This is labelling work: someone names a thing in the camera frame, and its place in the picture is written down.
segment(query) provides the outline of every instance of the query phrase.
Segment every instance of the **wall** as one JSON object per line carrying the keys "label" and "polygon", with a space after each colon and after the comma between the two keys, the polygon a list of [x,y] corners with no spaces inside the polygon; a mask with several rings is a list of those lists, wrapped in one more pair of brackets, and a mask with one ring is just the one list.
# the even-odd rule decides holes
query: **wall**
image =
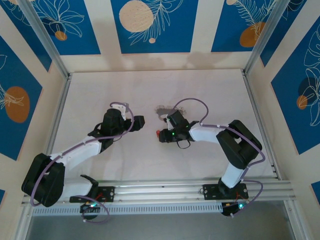
{"label": "wall", "polygon": [[[1,76],[0,84],[3,86],[10,82],[16,84],[14,81],[16,81],[17,76],[20,76],[20,79],[18,77],[18,80],[22,85],[35,86],[33,89],[28,90],[30,112],[27,119],[30,121],[26,126],[26,135],[22,136],[22,148],[20,148],[21,146],[18,146],[17,157],[10,156],[9,153],[6,155],[0,153],[0,189],[5,191],[4,198],[0,205],[0,239],[7,240],[10,239],[11,235],[15,232],[15,227],[17,226],[17,221],[20,217],[17,211],[24,195],[21,191],[22,182],[34,156],[45,151],[54,114],[65,80],[61,77],[54,64],[51,64],[49,68],[45,67],[46,64],[41,61],[43,55],[41,57],[41,55],[37,56],[35,54],[37,51],[34,51],[34,49],[32,49],[24,40],[23,36],[1,7],[0,22],[0,36],[6,42],[1,42],[1,53],[3,53],[5,48],[11,48],[19,58],[16,58],[17,62],[19,62],[21,66],[24,65],[25,67],[23,68],[28,69],[27,71],[26,69],[22,70],[22,68],[16,68],[16,66],[12,65],[10,62],[11,59],[13,59],[14,54],[8,55],[5,65],[0,70],[0,73],[2,74],[4,73],[3,71],[6,71],[6,74]],[[27,77],[26,74],[21,75],[22,71],[25,71],[31,78],[35,79],[35,83],[29,82],[29,77]],[[40,93],[39,99],[38,96],[34,99],[36,93]],[[0,109],[0,122],[2,123],[0,128],[1,133],[6,131],[6,126],[11,124],[11,120],[16,124],[13,125],[15,127],[11,128],[13,133],[15,133],[17,129],[20,129],[20,124],[22,124],[18,123],[17,121],[19,120],[8,113],[8,110],[15,106],[12,102],[10,104],[8,109],[5,107]],[[32,104],[36,105],[33,114],[31,112]],[[1,134],[0,142],[2,147],[8,144],[8,141],[11,139],[10,137],[9,134]],[[12,148],[15,147],[14,142],[11,142],[10,144]]]}
{"label": "wall", "polygon": [[31,4],[70,72],[243,68],[275,3],[57,0],[49,9],[44,2],[54,1]]}
{"label": "wall", "polygon": [[[288,63],[291,63],[292,58],[296,54],[300,54],[299,51],[302,51],[297,46],[319,18],[319,9],[320,1],[307,0],[267,65],[264,67],[259,59],[248,76],[277,162],[284,178],[292,181],[295,194],[309,223],[314,239],[320,239],[320,206],[311,189],[311,184],[320,180],[320,146],[313,146],[310,143],[310,149],[305,149],[303,143],[309,143],[313,138],[319,140],[319,137],[317,137],[319,135],[313,136],[313,133],[308,134],[308,132],[305,132],[305,134],[300,135],[301,139],[297,139],[294,134],[295,131],[303,129],[305,125],[310,124],[310,113],[306,115],[306,118],[300,116],[299,111],[310,111],[311,104],[308,102],[308,106],[304,105],[300,106],[301,109],[298,108],[299,101],[297,98],[301,94],[297,83],[299,84],[303,78],[295,74],[297,69],[300,68],[300,63],[304,63],[305,58],[303,56],[308,49],[308,44],[305,44],[302,49],[303,55],[300,59],[295,60],[291,65],[288,65]],[[283,75],[284,69],[290,69],[290,71]],[[277,89],[275,82],[272,81],[273,79],[278,81],[279,76],[282,78],[281,81],[285,81],[286,87]],[[287,94],[291,93],[293,86],[296,86],[294,91],[295,100],[290,100],[292,103],[289,103],[291,96]],[[294,110],[291,112],[291,116],[288,116],[284,105],[281,107],[279,102],[281,104],[283,102],[292,104],[298,113]],[[296,121],[296,126],[292,127],[290,121]],[[319,126],[313,126],[312,129],[315,133],[319,133]]]}

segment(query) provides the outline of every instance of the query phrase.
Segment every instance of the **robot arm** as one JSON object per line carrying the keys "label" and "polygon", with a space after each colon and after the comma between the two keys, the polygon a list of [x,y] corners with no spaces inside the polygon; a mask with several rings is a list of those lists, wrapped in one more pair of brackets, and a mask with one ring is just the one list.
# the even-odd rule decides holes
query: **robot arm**
{"label": "robot arm", "polygon": [[[52,164],[40,181],[34,199],[45,207],[50,207],[60,199],[81,195],[95,198],[98,195],[98,182],[89,176],[68,178],[68,173],[85,160],[98,155],[110,147],[114,139],[103,137],[118,136],[128,131],[132,121],[126,119],[126,108],[113,104],[104,114],[103,121],[80,142],[67,151],[52,155],[38,154],[23,181],[22,191],[31,196],[41,173],[56,157],[63,156]],[[135,116],[130,132],[139,131],[145,124],[143,116]]]}
{"label": "robot arm", "polygon": [[[226,171],[219,180],[219,190],[223,194],[228,194],[229,190],[241,181],[247,166],[258,155],[258,152],[247,141],[234,132],[227,129],[201,126],[197,121],[189,123],[178,110],[167,115],[165,121],[168,128],[158,133],[159,141],[162,143],[205,141],[220,144],[229,160]],[[261,143],[241,121],[234,120],[229,124],[229,127],[245,136],[260,150],[262,149]]]}

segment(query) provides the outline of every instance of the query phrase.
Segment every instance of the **black plastic part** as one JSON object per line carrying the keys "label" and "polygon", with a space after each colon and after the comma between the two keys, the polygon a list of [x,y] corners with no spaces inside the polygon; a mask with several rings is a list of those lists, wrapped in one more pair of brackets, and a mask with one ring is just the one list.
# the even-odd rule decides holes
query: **black plastic part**
{"label": "black plastic part", "polygon": [[234,188],[229,188],[229,191],[223,193],[219,189],[219,184],[205,184],[203,187],[204,200],[235,200],[237,193],[244,199],[247,199],[248,191],[244,183],[238,183]]}
{"label": "black plastic part", "polygon": [[[130,132],[139,131],[142,129],[145,125],[145,117],[144,116],[134,116],[134,122],[133,126],[130,130]],[[124,129],[128,130],[131,126],[131,119],[127,119],[124,121]]]}
{"label": "black plastic part", "polygon": [[[37,179],[45,167],[51,162],[50,156],[43,153],[33,159],[28,173],[22,183],[21,190],[31,196]],[[34,199],[45,207],[55,204],[64,189],[65,166],[62,163],[54,163],[40,181],[35,192]]]}
{"label": "black plastic part", "polygon": [[[239,120],[234,120],[229,127],[247,137],[254,145],[262,150],[261,143]],[[232,131],[223,130],[216,136],[229,162],[238,169],[245,169],[257,157],[258,152],[244,139],[239,143],[235,139],[239,136]]]}
{"label": "black plastic part", "polygon": [[[134,116],[134,122],[130,132],[139,131],[145,125],[144,116]],[[103,122],[97,124],[94,130],[88,133],[88,136],[94,138],[111,137],[121,135],[124,131],[127,131],[131,126],[131,119],[124,120],[121,111],[118,109],[108,109],[103,117]],[[101,151],[109,148],[113,143],[114,139],[101,139]]]}
{"label": "black plastic part", "polygon": [[177,143],[184,140],[187,140],[189,143],[194,142],[189,134],[189,130],[198,121],[189,123],[178,110],[169,115],[165,121],[170,121],[174,128],[172,130],[165,128],[159,132],[158,139],[161,143]]}
{"label": "black plastic part", "polygon": [[228,217],[231,214],[235,214],[237,212],[239,212],[239,204],[238,203],[234,203],[234,202],[223,202],[222,203],[222,215]]}
{"label": "black plastic part", "polygon": [[171,125],[176,127],[187,126],[189,124],[188,120],[184,118],[179,110],[166,117],[166,121],[169,121]]}
{"label": "black plastic part", "polygon": [[[95,195],[90,196],[90,192],[87,195],[88,197],[92,199],[96,199],[99,194],[102,194],[101,197],[97,199],[98,202],[100,203],[113,203],[114,202],[114,197],[115,197],[115,187],[114,186],[98,186],[96,188]],[[70,197],[70,203],[86,203],[88,200],[79,198],[76,196]]]}
{"label": "black plastic part", "polygon": [[99,206],[88,206],[86,204],[83,204],[80,206],[80,213],[83,214],[84,219],[86,220],[92,220],[98,217],[98,215],[86,215],[86,214],[91,214],[91,213],[100,213],[101,208]]}

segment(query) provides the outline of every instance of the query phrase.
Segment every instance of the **cable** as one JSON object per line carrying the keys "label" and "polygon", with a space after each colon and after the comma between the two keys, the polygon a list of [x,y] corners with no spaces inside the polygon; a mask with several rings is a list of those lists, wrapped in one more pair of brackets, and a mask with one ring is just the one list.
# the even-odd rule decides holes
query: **cable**
{"label": "cable", "polygon": [[200,99],[198,99],[198,98],[195,98],[195,97],[187,97],[187,98],[184,98],[184,99],[178,101],[178,102],[174,105],[174,107],[172,108],[172,111],[171,111],[168,115],[172,114],[172,113],[175,111],[176,107],[177,107],[180,103],[182,103],[182,102],[184,102],[184,101],[186,101],[186,100],[195,100],[195,101],[197,101],[197,102],[202,103],[202,104],[205,106],[206,114],[205,114],[204,117],[201,118],[201,120],[200,120],[200,123],[202,123],[202,121],[205,120],[205,118],[206,118],[206,117],[208,116],[208,114],[209,114],[209,108],[208,108],[208,105],[207,105],[204,101],[202,101],[202,100],[200,100]]}
{"label": "cable", "polygon": [[256,164],[260,164],[260,163],[262,163],[262,162],[264,162],[266,160],[265,154],[252,141],[250,141],[246,136],[244,136],[243,134],[241,134],[237,130],[234,130],[233,128],[231,128],[229,126],[221,126],[221,125],[214,125],[214,124],[202,124],[202,127],[217,128],[217,129],[227,129],[227,130],[237,134],[243,140],[245,140],[248,144],[250,144],[262,156],[261,160],[255,161],[255,162],[252,162],[252,163],[248,164],[248,166],[243,171],[240,179],[244,178],[244,176],[246,175],[246,173],[248,172],[250,167],[252,167],[253,165],[256,165]]}
{"label": "cable", "polygon": [[107,213],[107,215],[108,215],[108,216],[105,218],[105,220],[102,220],[102,221],[89,221],[89,220],[87,220],[87,219],[85,218],[85,210],[84,210],[84,211],[82,211],[81,216],[82,216],[82,219],[83,219],[83,221],[84,221],[85,223],[90,223],[90,224],[105,224],[106,222],[109,221],[109,218],[110,218],[109,210],[108,210],[108,208],[107,208],[105,205],[103,205],[101,202],[99,202],[98,200],[93,199],[93,198],[91,198],[91,197],[88,197],[88,196],[77,195],[77,196],[75,196],[75,197],[81,198],[81,199],[90,200],[91,202],[95,202],[95,203],[99,204],[99,205],[106,211],[106,213]]}
{"label": "cable", "polygon": [[209,127],[209,128],[217,128],[217,129],[227,129],[227,130],[229,130],[229,131],[237,134],[237,135],[238,135],[240,138],[242,138],[243,140],[245,140],[248,144],[250,144],[250,145],[261,155],[261,157],[262,157],[261,160],[255,161],[255,162],[252,162],[252,163],[249,163],[249,165],[246,167],[246,169],[245,169],[244,172],[242,173],[240,179],[243,179],[243,178],[244,178],[244,176],[246,175],[247,171],[249,170],[249,168],[250,168],[251,166],[256,165],[256,164],[259,164],[259,163],[262,163],[262,162],[264,162],[264,161],[266,160],[266,156],[264,155],[264,153],[263,153],[252,141],[250,141],[247,137],[245,137],[243,134],[241,134],[241,133],[238,132],[237,130],[234,130],[233,128],[231,128],[231,127],[229,127],[229,126],[222,126],[222,125],[215,125],[215,124],[203,124],[203,121],[205,120],[205,118],[206,118],[206,117],[208,116],[208,114],[209,114],[208,105],[207,105],[204,101],[202,101],[202,100],[200,100],[200,99],[198,99],[198,98],[194,98],[194,97],[187,97],[187,98],[184,98],[184,99],[178,101],[178,102],[174,105],[173,109],[175,109],[181,102],[184,102],[184,101],[186,101],[186,100],[195,100],[195,101],[197,101],[197,102],[202,103],[202,104],[205,106],[206,114],[204,115],[203,118],[201,118],[201,120],[200,120],[200,122],[199,122],[199,123],[200,123],[200,126],[202,126],[202,127]]}
{"label": "cable", "polygon": [[[202,100],[200,100],[200,99],[197,99],[197,98],[194,98],[194,97],[184,98],[184,99],[178,101],[178,102],[176,103],[176,105],[173,107],[173,109],[175,109],[175,108],[178,106],[178,104],[180,104],[181,102],[186,101],[186,100],[195,100],[195,101],[198,101],[198,102],[202,103],[202,104],[205,106],[205,108],[206,108],[206,114],[205,114],[204,117],[200,120],[200,122],[199,122],[200,126],[202,126],[202,127],[207,127],[207,128],[217,128],[217,129],[226,129],[226,130],[229,130],[229,131],[237,134],[237,135],[238,135],[240,138],[242,138],[243,140],[245,140],[248,144],[250,144],[250,145],[261,155],[262,159],[248,164],[248,166],[245,168],[245,170],[243,171],[243,173],[242,173],[242,175],[241,175],[241,177],[240,177],[241,181],[243,181],[243,182],[251,182],[251,183],[257,183],[257,184],[260,184],[260,185],[261,185],[261,188],[260,188],[260,191],[258,192],[258,194],[246,205],[246,208],[247,208],[247,206],[249,206],[250,204],[252,204],[252,203],[260,196],[261,192],[262,192],[263,189],[264,189],[264,185],[263,185],[262,182],[260,182],[260,181],[257,181],[257,180],[244,180],[243,178],[244,178],[244,176],[247,174],[247,172],[248,172],[248,170],[249,170],[249,168],[250,168],[251,166],[256,165],[256,164],[260,164],[260,163],[264,162],[264,161],[266,160],[266,156],[264,155],[264,153],[263,153],[252,141],[250,141],[246,136],[244,136],[243,134],[241,134],[241,133],[238,132],[237,130],[234,130],[233,128],[231,128],[231,127],[229,127],[229,126],[221,126],[221,125],[215,125],[215,124],[203,124],[203,121],[205,120],[205,118],[206,118],[206,117],[208,116],[208,114],[209,114],[208,105],[207,105],[204,101],[202,101]],[[235,214],[233,214],[233,215],[231,215],[231,216],[234,217],[234,216],[235,216],[236,214],[238,214],[239,212],[242,212],[242,210],[236,212]]]}
{"label": "cable", "polygon": [[245,205],[245,207],[243,207],[242,210],[237,211],[235,214],[233,214],[232,217],[234,217],[235,215],[238,215],[239,213],[243,212],[246,208],[248,208],[249,205],[251,205],[260,196],[260,194],[264,190],[264,185],[260,181],[246,179],[246,180],[243,180],[243,182],[260,184],[261,188],[260,188],[259,192],[257,193],[257,195],[255,195],[255,197],[247,205]]}
{"label": "cable", "polygon": [[119,139],[114,140],[113,142],[115,143],[115,142],[119,141],[120,139],[122,139],[122,136]]}
{"label": "cable", "polygon": [[34,184],[34,187],[33,187],[33,190],[32,190],[32,193],[31,193],[31,198],[30,198],[30,204],[31,206],[33,207],[36,207],[36,206],[39,206],[40,205],[40,202],[39,203],[35,203],[35,194],[36,194],[36,191],[37,191],[37,188],[40,184],[40,181],[42,180],[42,178],[45,176],[46,172],[49,170],[49,168],[57,161],[59,160],[60,158],[62,158],[64,155],[72,152],[73,150],[81,147],[82,145],[85,145],[85,144],[88,144],[88,143],[91,143],[91,142],[95,142],[95,141],[99,141],[99,140],[103,140],[103,139],[115,139],[115,138],[120,138],[124,135],[126,135],[128,132],[130,132],[130,130],[132,129],[132,127],[134,126],[134,122],[135,122],[135,116],[134,116],[134,113],[131,111],[131,109],[127,106],[127,104],[124,104],[122,102],[112,102],[110,103],[110,107],[113,105],[113,104],[119,104],[119,105],[122,105],[122,106],[125,106],[128,111],[130,112],[131,114],[131,125],[129,127],[129,129],[125,132],[123,132],[122,134],[120,135],[116,135],[116,136],[103,136],[103,137],[97,137],[97,138],[94,138],[94,139],[90,139],[86,142],[81,142],[81,143],[78,143],[77,145],[69,148],[68,150],[64,151],[61,155],[55,157],[44,169],[43,171],[41,172],[41,174],[39,175],[38,179],[36,180],[35,184]]}

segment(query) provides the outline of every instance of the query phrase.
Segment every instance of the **white tabletop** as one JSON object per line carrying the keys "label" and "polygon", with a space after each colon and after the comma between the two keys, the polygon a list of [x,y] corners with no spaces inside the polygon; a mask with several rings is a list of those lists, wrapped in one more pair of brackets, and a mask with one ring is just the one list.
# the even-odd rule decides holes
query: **white tabletop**
{"label": "white tabletop", "polygon": [[[208,105],[205,124],[227,125],[234,119],[241,120],[262,143],[267,155],[239,69],[74,73],[53,152],[81,141],[102,122],[111,102],[125,102],[135,115],[144,116],[143,129],[128,133],[68,173],[69,177],[87,174],[97,180],[126,181],[221,177],[229,162],[220,145],[192,142],[182,150],[175,143],[160,143],[157,139],[156,131],[166,127],[156,113],[157,107],[172,107],[189,97]],[[201,103],[192,100],[180,107],[189,122],[199,121],[206,113]],[[274,176],[268,156],[247,176]]]}

